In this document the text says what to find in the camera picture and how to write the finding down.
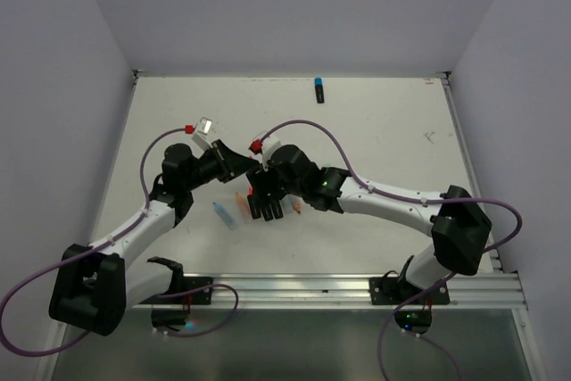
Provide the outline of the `orange cap black highlighter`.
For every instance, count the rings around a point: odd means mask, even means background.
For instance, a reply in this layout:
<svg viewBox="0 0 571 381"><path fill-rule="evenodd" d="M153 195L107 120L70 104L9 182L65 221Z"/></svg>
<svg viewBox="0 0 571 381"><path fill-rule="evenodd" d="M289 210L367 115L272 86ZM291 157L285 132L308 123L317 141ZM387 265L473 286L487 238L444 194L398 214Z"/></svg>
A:
<svg viewBox="0 0 571 381"><path fill-rule="evenodd" d="M261 216L262 216L261 209L256 202L249 202L249 208L250 208L252 219L260 219L261 218Z"/></svg>

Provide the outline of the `purple black highlighter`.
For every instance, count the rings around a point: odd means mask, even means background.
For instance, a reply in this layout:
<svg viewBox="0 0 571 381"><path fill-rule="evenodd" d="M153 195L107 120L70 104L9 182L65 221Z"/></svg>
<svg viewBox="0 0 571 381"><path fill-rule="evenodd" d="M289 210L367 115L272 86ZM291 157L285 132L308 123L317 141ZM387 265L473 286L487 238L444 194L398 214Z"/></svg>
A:
<svg viewBox="0 0 571 381"><path fill-rule="evenodd" d="M274 219L273 211L269 206L262 207L261 214L265 221L271 221Z"/></svg>

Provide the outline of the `green cap black highlighter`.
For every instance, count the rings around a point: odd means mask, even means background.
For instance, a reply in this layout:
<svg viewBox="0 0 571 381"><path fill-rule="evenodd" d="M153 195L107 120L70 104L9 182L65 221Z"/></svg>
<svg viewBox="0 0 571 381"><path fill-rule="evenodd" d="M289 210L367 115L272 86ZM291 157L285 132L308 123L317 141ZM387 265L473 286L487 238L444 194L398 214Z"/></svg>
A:
<svg viewBox="0 0 571 381"><path fill-rule="evenodd" d="M282 219L284 217L284 213L282 211L280 203L275 203L272 206L272 212L275 219Z"/></svg>

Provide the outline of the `light blue highlighter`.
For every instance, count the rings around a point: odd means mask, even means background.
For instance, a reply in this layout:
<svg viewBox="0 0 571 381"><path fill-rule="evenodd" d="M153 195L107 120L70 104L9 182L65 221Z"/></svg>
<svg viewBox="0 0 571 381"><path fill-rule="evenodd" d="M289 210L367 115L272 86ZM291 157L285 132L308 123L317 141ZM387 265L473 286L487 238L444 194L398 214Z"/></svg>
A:
<svg viewBox="0 0 571 381"><path fill-rule="evenodd" d="M231 214L227 211L227 209L222 204L216 202L214 202L212 206L216 214L227 226L227 228L230 230L236 230L237 223L235 219L231 216Z"/></svg>

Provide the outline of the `blue cap black highlighter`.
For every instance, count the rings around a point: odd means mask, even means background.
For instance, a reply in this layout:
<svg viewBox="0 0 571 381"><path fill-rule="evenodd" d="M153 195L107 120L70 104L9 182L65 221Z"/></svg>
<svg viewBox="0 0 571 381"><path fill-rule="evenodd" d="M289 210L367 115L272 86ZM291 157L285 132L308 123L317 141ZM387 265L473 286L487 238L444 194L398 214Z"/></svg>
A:
<svg viewBox="0 0 571 381"><path fill-rule="evenodd" d="M323 104L325 102L325 94L322 78L316 77L314 79L314 90L317 103Z"/></svg>

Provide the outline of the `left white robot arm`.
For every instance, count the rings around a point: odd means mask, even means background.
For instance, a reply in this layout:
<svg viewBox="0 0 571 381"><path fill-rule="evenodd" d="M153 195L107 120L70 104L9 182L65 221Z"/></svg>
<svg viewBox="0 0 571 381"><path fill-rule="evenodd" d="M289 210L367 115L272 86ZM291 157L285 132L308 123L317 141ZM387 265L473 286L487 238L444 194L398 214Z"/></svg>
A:
<svg viewBox="0 0 571 381"><path fill-rule="evenodd" d="M50 318L107 336L125 311L141 302L179 301L186 291L180 263L154 256L136 274L130 273L130 267L185 218L196 188L212 180L227 183L258 165L219 140L199 157L186 144L169 146L139 212L107 237L88 245L73 244L63 253L48 307Z"/></svg>

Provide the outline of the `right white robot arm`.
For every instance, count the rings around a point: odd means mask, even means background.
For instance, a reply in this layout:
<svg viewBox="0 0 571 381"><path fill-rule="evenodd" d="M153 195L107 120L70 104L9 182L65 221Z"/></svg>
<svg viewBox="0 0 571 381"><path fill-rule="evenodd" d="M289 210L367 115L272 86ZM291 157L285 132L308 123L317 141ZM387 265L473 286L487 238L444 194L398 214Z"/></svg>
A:
<svg viewBox="0 0 571 381"><path fill-rule="evenodd" d="M401 270L397 291L405 302L419 302L451 273L474 276L492 228L462 187L439 194L383 186L346 169L319 167L295 145L280 146L246 177L256 219L271 219L273 203L292 195L317 211L367 215L429 237L430 245L408 258Z"/></svg>

